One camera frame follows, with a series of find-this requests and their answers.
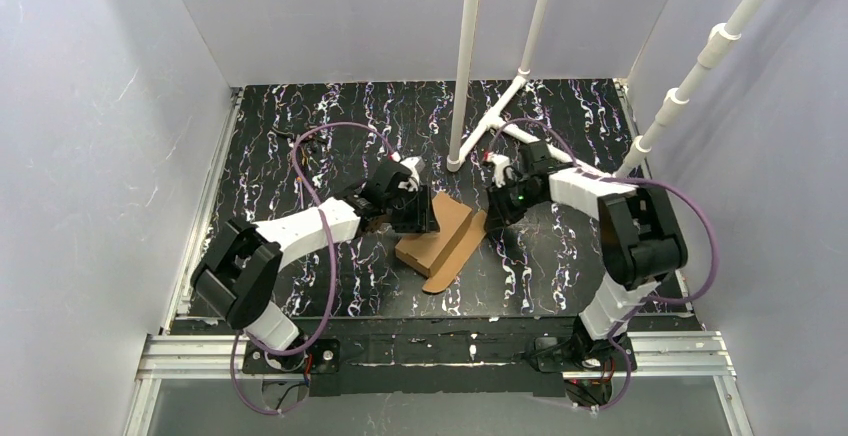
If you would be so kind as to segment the brown cardboard box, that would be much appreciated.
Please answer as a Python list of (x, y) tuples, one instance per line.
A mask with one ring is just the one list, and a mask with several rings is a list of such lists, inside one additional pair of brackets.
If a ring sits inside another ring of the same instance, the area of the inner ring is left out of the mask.
[(444, 192), (437, 193), (432, 203), (440, 231), (404, 236), (395, 245), (395, 256), (424, 277), (422, 291), (434, 295), (457, 279), (481, 244), (487, 212), (474, 211)]

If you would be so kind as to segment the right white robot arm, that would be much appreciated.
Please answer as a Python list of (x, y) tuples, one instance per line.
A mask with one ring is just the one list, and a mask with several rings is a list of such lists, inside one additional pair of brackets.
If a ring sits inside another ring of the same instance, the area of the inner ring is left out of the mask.
[(600, 359), (612, 352), (647, 298), (687, 262), (668, 193), (560, 161), (542, 141), (524, 145), (519, 154), (518, 164), (494, 151), (484, 154), (493, 170), (484, 228), (513, 225), (542, 203), (567, 206), (597, 221), (604, 275), (566, 347), (575, 360)]

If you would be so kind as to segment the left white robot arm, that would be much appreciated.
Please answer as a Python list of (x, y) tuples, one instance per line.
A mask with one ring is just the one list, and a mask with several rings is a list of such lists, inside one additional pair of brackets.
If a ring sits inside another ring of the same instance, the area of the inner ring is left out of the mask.
[(436, 233), (440, 226), (418, 157), (394, 154), (361, 185), (315, 207), (273, 220), (232, 218), (210, 242), (191, 275), (195, 294), (233, 330), (263, 351), (290, 356), (309, 348), (301, 329), (272, 302), (278, 274), (290, 263), (388, 225), (397, 234)]

